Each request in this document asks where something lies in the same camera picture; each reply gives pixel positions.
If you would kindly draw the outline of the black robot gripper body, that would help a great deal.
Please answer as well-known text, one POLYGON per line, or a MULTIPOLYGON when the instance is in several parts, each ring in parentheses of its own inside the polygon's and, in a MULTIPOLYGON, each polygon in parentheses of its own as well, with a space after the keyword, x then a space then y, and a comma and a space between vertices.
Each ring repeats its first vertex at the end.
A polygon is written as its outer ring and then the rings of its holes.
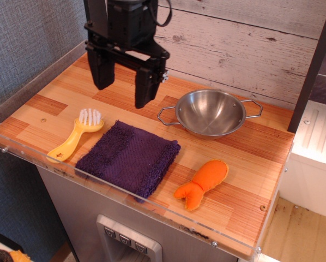
POLYGON ((87 27, 88 40, 93 47, 106 51, 114 60, 137 71, 141 67, 161 71, 161 82, 167 80, 166 60, 170 54, 154 40, 156 27, 170 23, 158 22, 157 1, 106 1, 107 32, 87 27))

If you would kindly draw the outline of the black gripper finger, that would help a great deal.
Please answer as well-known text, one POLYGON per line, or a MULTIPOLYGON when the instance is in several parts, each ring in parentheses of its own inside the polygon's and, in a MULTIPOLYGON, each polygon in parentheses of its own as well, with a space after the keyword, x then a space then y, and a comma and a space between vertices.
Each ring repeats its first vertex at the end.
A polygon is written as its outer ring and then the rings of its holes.
POLYGON ((86 50, 94 84, 99 90, 109 87, 114 83, 114 60, 106 51, 99 50, 90 43, 86 45, 86 50))
POLYGON ((141 109, 155 99, 161 83, 161 71, 158 67, 141 67, 135 76, 135 107, 141 109))

